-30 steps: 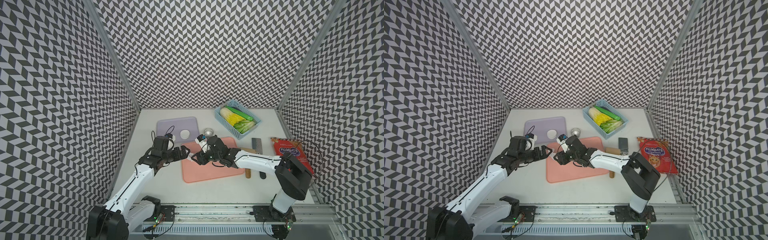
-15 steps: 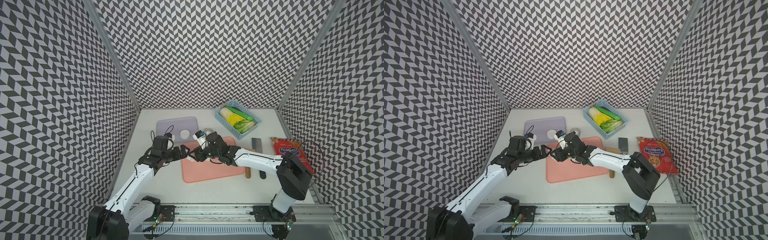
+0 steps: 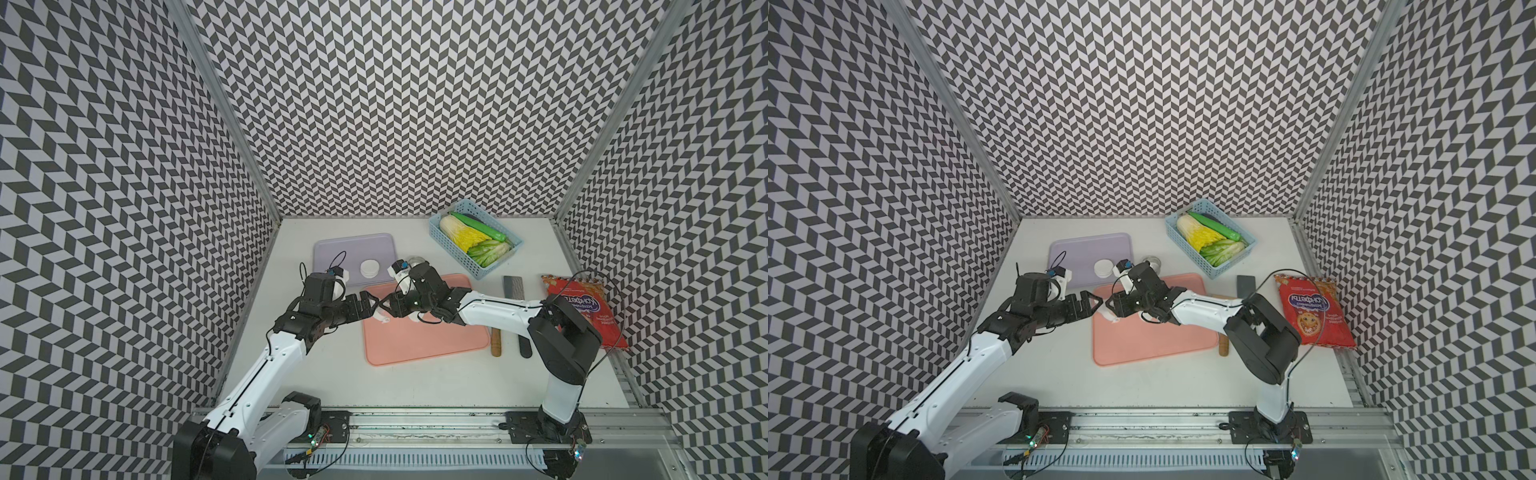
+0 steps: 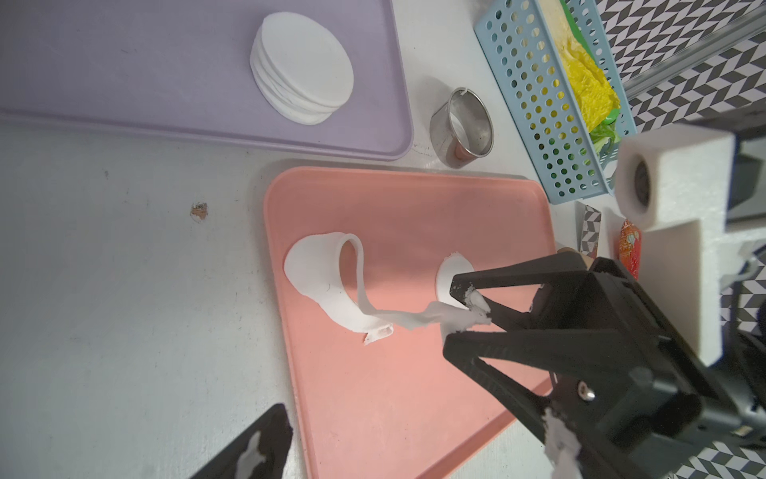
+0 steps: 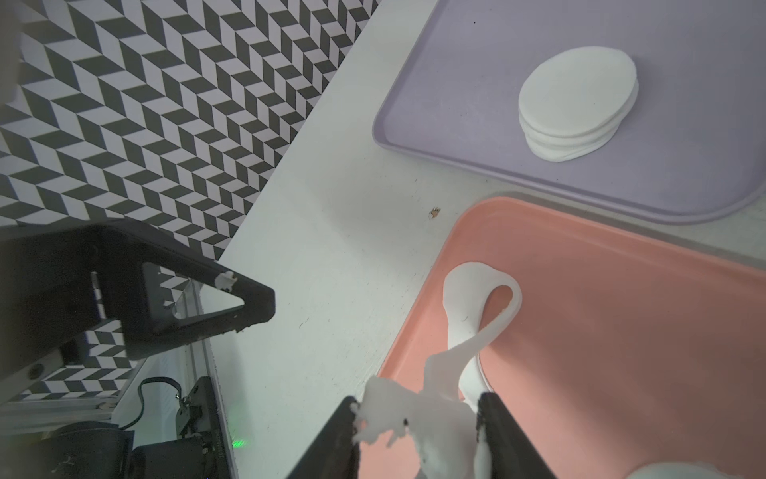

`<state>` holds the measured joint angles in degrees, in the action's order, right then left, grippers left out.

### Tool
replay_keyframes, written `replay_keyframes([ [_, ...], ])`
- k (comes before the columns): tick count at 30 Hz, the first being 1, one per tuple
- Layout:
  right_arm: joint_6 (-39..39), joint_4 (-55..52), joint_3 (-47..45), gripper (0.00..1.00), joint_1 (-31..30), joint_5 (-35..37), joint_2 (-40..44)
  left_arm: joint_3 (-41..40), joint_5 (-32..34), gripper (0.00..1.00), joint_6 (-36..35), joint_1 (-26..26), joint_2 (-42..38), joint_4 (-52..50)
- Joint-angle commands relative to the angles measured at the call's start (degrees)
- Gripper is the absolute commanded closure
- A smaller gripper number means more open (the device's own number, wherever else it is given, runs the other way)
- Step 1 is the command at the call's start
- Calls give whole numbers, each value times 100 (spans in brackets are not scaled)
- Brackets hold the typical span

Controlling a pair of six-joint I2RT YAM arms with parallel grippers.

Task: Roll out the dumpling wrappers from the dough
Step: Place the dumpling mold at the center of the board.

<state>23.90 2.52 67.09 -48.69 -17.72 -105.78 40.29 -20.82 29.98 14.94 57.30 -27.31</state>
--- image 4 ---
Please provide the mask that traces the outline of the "round cut white wrapper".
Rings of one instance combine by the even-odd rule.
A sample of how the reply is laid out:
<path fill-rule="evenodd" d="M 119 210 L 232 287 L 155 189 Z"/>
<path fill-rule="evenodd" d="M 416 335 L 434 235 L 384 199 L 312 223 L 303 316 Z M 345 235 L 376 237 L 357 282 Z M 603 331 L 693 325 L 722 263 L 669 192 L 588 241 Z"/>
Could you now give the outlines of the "round cut white wrapper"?
<path fill-rule="evenodd" d="M 463 257 L 460 253 L 452 253 L 449 257 L 444 259 L 441 263 L 437 275 L 436 275 L 436 295 L 437 301 L 440 303 L 446 303 L 446 305 L 452 305 L 452 307 L 458 307 L 458 309 L 466 309 L 463 303 L 456 301 L 452 297 L 451 285 L 455 275 L 462 275 L 462 273 L 472 273 L 474 267 L 466 257 Z"/>

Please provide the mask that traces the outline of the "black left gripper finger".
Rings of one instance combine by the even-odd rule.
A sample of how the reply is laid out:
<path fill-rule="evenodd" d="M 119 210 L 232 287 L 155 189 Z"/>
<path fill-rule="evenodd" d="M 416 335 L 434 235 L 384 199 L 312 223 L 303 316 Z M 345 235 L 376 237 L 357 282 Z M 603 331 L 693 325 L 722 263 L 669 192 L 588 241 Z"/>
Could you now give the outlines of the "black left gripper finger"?
<path fill-rule="evenodd" d="M 274 404 L 191 478 L 279 479 L 292 439 L 285 405 Z"/>

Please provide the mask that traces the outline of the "white dough piece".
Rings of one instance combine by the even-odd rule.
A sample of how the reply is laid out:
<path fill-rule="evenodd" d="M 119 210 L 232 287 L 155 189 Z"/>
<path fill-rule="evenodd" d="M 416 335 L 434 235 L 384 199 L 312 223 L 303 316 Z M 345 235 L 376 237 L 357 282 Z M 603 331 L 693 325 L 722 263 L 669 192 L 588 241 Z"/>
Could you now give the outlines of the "white dough piece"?
<path fill-rule="evenodd" d="M 347 245 L 355 253 L 356 297 L 347 293 L 341 279 L 341 253 Z M 412 331 L 439 325 L 441 336 L 447 337 L 491 323 L 490 311 L 477 311 L 466 305 L 466 309 L 458 309 L 437 300 L 420 313 L 373 307 L 364 284 L 362 241 L 352 234 L 330 233 L 300 239 L 287 253 L 283 271 L 292 286 L 319 305 L 332 321 L 353 333 L 363 333 L 365 344 L 393 335 L 396 327 Z"/>

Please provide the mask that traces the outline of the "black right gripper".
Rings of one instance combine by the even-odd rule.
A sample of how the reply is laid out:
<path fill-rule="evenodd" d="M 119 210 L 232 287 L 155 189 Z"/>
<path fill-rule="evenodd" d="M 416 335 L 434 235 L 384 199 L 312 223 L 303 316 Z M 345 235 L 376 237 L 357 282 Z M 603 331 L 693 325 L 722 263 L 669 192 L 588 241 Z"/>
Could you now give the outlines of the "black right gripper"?
<path fill-rule="evenodd" d="M 513 311 L 482 291 L 538 285 L 547 329 L 462 331 L 443 356 L 544 441 L 548 412 L 582 455 L 588 478 L 659 478 L 722 443 L 765 450 L 765 321 L 743 321 L 736 283 L 724 297 L 724 353 L 694 357 L 646 292 L 613 261 L 590 269 L 576 251 L 455 275 L 450 295 L 469 309 Z"/>

